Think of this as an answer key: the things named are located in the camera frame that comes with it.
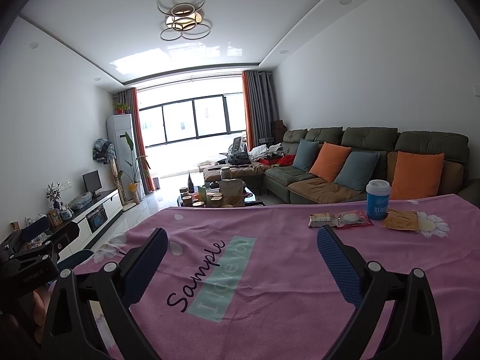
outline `orange curtain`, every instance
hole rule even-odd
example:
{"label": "orange curtain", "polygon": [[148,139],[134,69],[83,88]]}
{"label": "orange curtain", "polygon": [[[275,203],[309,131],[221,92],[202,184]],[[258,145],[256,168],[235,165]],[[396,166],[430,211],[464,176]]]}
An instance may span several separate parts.
{"label": "orange curtain", "polygon": [[[142,136],[142,128],[140,124],[140,112],[138,108],[138,99],[137,99],[137,88],[132,88],[132,106],[133,109],[131,110],[131,117],[133,118],[133,128],[135,130],[135,134],[137,136],[138,142],[138,149],[137,152],[139,155],[145,155],[145,145],[143,144],[143,136]],[[155,191],[155,187],[153,185],[152,176],[150,176],[150,170],[148,167],[148,162],[145,157],[141,158],[139,161],[139,166],[143,174],[145,175],[145,182],[147,184],[148,192]]]}
{"label": "orange curtain", "polygon": [[247,147],[250,151],[254,148],[254,133],[251,129],[250,98],[248,95],[248,78],[246,71],[241,74],[241,80],[243,84],[243,101],[245,104],[245,122],[247,125]]}

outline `blue gripper pad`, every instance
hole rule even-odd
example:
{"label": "blue gripper pad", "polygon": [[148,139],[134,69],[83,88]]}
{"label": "blue gripper pad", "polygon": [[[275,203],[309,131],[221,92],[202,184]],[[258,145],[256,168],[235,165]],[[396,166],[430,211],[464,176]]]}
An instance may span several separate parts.
{"label": "blue gripper pad", "polygon": [[124,292],[121,297],[125,307],[138,303],[163,260],[169,246],[169,237],[162,228],[157,228],[148,240],[136,251],[134,263],[124,276]]}
{"label": "blue gripper pad", "polygon": [[359,308],[363,301],[361,278],[325,226],[318,229],[317,248],[344,299]]}

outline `blue pillow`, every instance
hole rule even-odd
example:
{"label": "blue pillow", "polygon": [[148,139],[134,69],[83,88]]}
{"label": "blue pillow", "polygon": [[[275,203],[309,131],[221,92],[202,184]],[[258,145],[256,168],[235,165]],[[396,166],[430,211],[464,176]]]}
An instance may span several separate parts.
{"label": "blue pillow", "polygon": [[304,140],[303,138],[300,139],[300,144],[298,145],[297,154],[295,154],[292,166],[299,170],[303,170],[304,172],[308,172],[314,161],[317,149],[318,142]]}
{"label": "blue pillow", "polygon": [[334,183],[363,192],[374,172],[378,157],[378,153],[352,151]]}

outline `curtain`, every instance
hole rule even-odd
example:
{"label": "curtain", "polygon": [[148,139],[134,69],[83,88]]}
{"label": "curtain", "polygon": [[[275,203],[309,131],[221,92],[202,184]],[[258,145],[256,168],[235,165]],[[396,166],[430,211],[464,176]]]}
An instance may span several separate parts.
{"label": "curtain", "polygon": [[[140,113],[138,111],[137,89],[132,88],[119,92],[117,102],[125,103],[130,106],[126,113],[131,114],[131,121],[133,123],[133,139],[135,140],[137,157],[146,155],[145,145],[143,144],[142,128],[140,125]],[[140,158],[138,161],[138,166],[140,167],[140,177],[142,178],[143,190],[146,193],[155,191],[146,160],[144,158]]]}
{"label": "curtain", "polygon": [[278,119],[278,105],[271,72],[246,70],[242,73],[247,145],[259,146],[261,138],[272,136],[271,123]]}

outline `sofa cushion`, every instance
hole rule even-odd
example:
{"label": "sofa cushion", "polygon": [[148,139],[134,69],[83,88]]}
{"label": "sofa cushion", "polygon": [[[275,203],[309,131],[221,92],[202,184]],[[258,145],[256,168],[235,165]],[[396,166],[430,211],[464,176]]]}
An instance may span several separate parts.
{"label": "sofa cushion", "polygon": [[315,155],[317,154],[317,149],[318,142],[301,139],[292,166],[303,170],[304,172],[308,172],[314,161]]}
{"label": "sofa cushion", "polygon": [[348,127],[343,133],[342,146],[392,152],[397,131],[388,127]]}
{"label": "sofa cushion", "polygon": [[341,203],[360,196],[357,191],[329,183],[323,178],[290,184],[289,191],[320,204]]}
{"label": "sofa cushion", "polygon": [[332,182],[342,170],[349,154],[349,147],[324,143],[310,173]]}
{"label": "sofa cushion", "polygon": [[363,192],[378,162],[378,153],[352,151],[334,183]]}
{"label": "sofa cushion", "polygon": [[305,136],[306,140],[320,143],[340,144],[340,137],[342,136],[343,127],[322,127],[311,128]]}
{"label": "sofa cushion", "polygon": [[302,170],[294,168],[293,166],[275,166],[268,169],[265,174],[284,187],[288,187],[291,183],[295,183],[297,181],[315,178],[314,175],[305,173]]}
{"label": "sofa cushion", "polygon": [[387,177],[387,151],[381,151],[381,150],[362,150],[362,149],[356,149],[352,147],[353,152],[367,152],[367,153],[376,153],[378,154],[378,162],[373,170],[373,173],[371,175],[372,180],[386,180]]}
{"label": "sofa cushion", "polygon": [[[392,185],[397,165],[398,152],[388,153],[388,172],[386,180]],[[460,163],[452,161],[443,161],[442,177],[438,186],[438,195],[448,195],[458,193],[463,185],[463,166]]]}
{"label": "sofa cushion", "polygon": [[445,154],[445,159],[465,166],[469,160],[469,138],[452,132],[404,131],[395,145],[396,152]]}
{"label": "sofa cushion", "polygon": [[282,150],[283,154],[297,154],[297,149],[300,143],[300,139],[305,138],[307,135],[307,129],[304,130],[287,130],[283,136]]}
{"label": "sofa cushion", "polygon": [[398,152],[390,198],[421,199],[437,196],[444,154]]}

